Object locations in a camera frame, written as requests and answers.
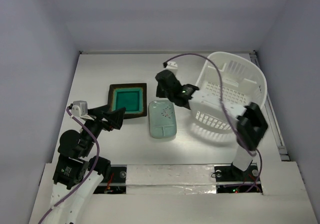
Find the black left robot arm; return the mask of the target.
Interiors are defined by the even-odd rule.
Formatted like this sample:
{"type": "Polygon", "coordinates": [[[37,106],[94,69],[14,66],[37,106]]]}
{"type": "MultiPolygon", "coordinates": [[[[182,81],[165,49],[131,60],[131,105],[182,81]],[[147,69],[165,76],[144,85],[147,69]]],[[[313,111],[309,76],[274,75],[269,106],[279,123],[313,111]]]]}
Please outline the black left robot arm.
{"type": "Polygon", "coordinates": [[[90,109],[86,101],[74,101],[65,111],[81,129],[60,136],[50,208],[39,223],[79,222],[99,184],[110,183],[115,176],[110,160],[100,156],[98,137],[102,131],[121,129],[126,109],[112,111],[109,105],[90,109]]]}

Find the black teal square plate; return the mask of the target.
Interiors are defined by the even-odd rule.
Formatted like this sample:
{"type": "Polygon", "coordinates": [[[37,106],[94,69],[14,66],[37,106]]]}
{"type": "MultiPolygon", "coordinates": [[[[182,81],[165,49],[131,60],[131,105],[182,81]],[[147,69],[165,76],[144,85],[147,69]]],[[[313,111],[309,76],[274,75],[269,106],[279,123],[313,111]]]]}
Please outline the black teal square plate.
{"type": "Polygon", "coordinates": [[[124,119],[147,116],[147,84],[111,84],[107,104],[111,111],[125,108],[124,119]]]}

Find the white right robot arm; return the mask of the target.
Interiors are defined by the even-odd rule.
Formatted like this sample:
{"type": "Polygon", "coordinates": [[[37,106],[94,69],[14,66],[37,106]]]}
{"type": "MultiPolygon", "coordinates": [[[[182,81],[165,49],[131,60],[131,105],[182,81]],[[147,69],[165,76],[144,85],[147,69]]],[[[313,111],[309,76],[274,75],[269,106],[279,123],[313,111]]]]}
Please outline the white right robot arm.
{"type": "Polygon", "coordinates": [[[268,124],[258,104],[250,102],[240,105],[223,100],[223,92],[217,97],[191,84],[182,85],[170,70],[159,72],[156,96],[167,98],[176,106],[191,110],[196,117],[216,118],[229,124],[236,135],[238,148],[230,167],[230,174],[236,180],[248,175],[248,168],[257,154],[257,148],[264,137],[268,124]]]}

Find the pale green plate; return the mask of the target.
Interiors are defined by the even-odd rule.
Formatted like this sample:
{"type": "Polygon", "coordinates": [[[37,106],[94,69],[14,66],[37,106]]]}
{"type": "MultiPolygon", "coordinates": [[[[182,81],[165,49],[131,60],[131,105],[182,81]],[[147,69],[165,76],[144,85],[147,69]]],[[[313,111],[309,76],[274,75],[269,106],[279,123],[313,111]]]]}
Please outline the pale green plate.
{"type": "Polygon", "coordinates": [[[174,137],[177,133],[175,108],[169,100],[155,100],[149,103],[149,131],[152,138],[174,137]]]}

